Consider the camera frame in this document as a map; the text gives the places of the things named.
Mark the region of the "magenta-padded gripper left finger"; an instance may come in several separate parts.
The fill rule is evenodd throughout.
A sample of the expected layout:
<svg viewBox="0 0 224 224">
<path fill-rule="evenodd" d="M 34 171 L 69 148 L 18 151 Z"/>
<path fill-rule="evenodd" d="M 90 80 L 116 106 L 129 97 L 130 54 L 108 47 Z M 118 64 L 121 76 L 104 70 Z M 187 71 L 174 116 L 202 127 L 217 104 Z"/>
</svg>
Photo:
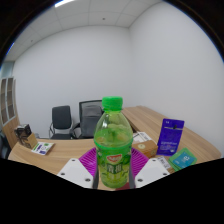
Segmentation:
<svg viewBox="0 0 224 224">
<path fill-rule="evenodd" d="M 99 172 L 96 149 L 90 149 L 80 158 L 71 158 L 58 176 L 81 187 L 97 189 Z"/>
</svg>

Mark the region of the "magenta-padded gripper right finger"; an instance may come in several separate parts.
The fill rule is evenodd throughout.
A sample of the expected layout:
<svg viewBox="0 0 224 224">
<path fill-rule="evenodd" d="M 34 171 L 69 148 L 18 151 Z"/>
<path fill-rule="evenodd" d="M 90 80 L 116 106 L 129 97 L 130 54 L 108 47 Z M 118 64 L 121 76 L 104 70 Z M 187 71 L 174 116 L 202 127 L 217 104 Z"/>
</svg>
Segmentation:
<svg viewBox="0 0 224 224">
<path fill-rule="evenodd" d="M 149 159 L 139 150 L 131 149 L 129 186 L 131 189 L 140 188 L 157 181 L 169 172 L 157 158 Z"/>
</svg>

